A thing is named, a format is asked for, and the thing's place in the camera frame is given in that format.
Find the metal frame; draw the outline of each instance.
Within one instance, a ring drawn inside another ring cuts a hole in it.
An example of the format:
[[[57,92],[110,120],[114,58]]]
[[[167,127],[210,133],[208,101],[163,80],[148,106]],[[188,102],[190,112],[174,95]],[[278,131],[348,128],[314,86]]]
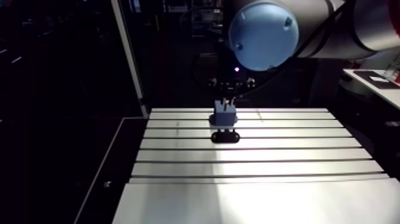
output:
[[[143,118],[147,119],[148,113],[145,105],[141,103],[141,99],[143,98],[142,88],[140,87],[140,80],[136,69],[135,59],[133,58],[133,52],[131,50],[129,36],[126,32],[126,24],[123,19],[120,2],[119,0],[111,0],[111,4],[112,4],[112,10],[114,11],[115,19],[117,20],[118,30],[120,31],[121,40],[126,55],[126,60],[129,65],[129,70],[130,70],[130,75],[132,77],[133,85],[135,86],[135,91],[140,104],[140,109],[142,111]]]

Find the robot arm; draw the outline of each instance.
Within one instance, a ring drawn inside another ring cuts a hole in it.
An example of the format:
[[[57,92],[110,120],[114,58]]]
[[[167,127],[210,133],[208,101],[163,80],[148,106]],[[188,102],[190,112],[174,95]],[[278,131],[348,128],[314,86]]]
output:
[[[291,57],[343,4],[299,57],[355,59],[400,46],[398,0],[225,1],[224,35],[242,66],[265,71]]]

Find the white table surface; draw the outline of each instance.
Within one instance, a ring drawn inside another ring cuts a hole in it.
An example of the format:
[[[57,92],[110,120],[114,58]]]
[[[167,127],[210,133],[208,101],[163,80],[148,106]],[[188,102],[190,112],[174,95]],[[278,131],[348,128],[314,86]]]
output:
[[[113,224],[396,224],[396,179],[126,185]]]
[[[400,184],[326,109],[156,108],[113,224],[400,223]]]
[[[347,75],[356,79],[365,87],[372,90],[375,94],[382,97],[384,100],[400,110],[400,89],[379,89],[354,73],[355,71],[375,71],[379,75],[383,75],[385,72],[384,70],[344,69],[344,71]]]

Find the black object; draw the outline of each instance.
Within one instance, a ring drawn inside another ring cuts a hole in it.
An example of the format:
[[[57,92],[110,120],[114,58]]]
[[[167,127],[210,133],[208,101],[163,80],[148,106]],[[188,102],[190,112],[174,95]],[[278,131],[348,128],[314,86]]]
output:
[[[354,74],[358,75],[359,77],[363,78],[365,81],[369,82],[379,89],[400,89],[398,85],[392,82],[377,82],[372,80],[371,77],[384,78],[374,71],[355,71]]]
[[[240,135],[233,131],[225,129],[223,132],[218,129],[211,135],[211,140],[213,143],[238,143],[240,140]]]

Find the aluminum worktable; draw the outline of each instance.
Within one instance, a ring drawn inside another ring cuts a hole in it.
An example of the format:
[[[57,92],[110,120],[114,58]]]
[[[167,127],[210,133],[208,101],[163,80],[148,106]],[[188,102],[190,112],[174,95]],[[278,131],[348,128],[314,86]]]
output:
[[[155,108],[114,224],[400,223],[400,184],[326,109]]]

